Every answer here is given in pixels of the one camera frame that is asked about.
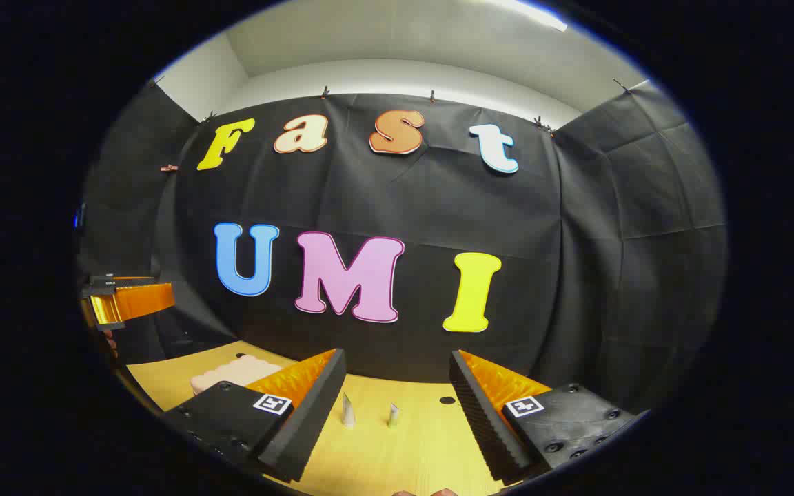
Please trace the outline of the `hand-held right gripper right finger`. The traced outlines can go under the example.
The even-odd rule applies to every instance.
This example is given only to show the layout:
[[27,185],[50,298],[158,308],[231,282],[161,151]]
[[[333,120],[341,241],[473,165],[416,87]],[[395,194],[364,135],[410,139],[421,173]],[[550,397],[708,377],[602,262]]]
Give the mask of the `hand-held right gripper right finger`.
[[572,464],[644,417],[579,383],[549,387],[466,351],[451,352],[449,377],[491,476],[507,486]]

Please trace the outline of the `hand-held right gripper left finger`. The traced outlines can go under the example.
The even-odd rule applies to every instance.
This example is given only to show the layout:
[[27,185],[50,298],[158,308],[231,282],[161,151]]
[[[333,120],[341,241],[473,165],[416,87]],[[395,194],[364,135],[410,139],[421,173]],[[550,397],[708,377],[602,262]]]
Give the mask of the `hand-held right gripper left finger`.
[[297,482],[345,376],[345,352],[331,349],[253,383],[215,381],[163,421],[237,470]]

